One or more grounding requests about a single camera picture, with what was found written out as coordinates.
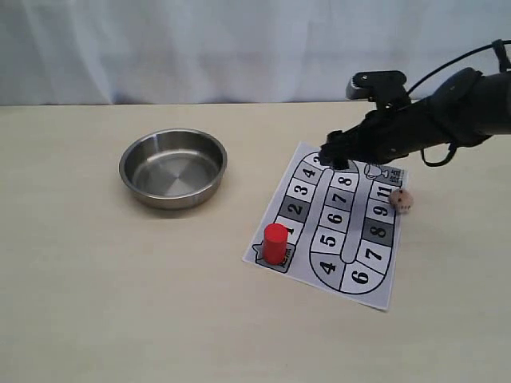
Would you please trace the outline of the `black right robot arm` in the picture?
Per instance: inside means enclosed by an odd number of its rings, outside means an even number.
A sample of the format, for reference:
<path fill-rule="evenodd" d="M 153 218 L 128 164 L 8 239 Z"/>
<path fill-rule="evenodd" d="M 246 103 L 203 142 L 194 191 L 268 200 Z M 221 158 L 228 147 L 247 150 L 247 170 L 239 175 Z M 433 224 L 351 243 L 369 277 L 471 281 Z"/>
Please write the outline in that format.
<path fill-rule="evenodd" d="M 353 128 L 329 133 L 319 162 L 335 170 L 346 169 L 351 160 L 388 164 L 440 144 L 455 153 L 510 132 L 508 72 L 485 76 L 465 68 L 416 102 L 405 83 L 397 70 L 356 73 L 347 97 L 366 99 L 376 108 Z"/>

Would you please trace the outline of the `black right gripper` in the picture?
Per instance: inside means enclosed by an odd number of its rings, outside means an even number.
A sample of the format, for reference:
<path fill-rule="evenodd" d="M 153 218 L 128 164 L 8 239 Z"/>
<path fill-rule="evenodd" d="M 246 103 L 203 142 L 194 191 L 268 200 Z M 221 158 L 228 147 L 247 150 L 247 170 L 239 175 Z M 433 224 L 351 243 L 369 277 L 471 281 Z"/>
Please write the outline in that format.
<path fill-rule="evenodd" d="M 447 128 L 426 104 L 373 110 L 353 128 L 329 133 L 320 147 L 319 162 L 333 164 L 334 169 L 348 169 L 350 160 L 388 164 L 446 142 Z"/>

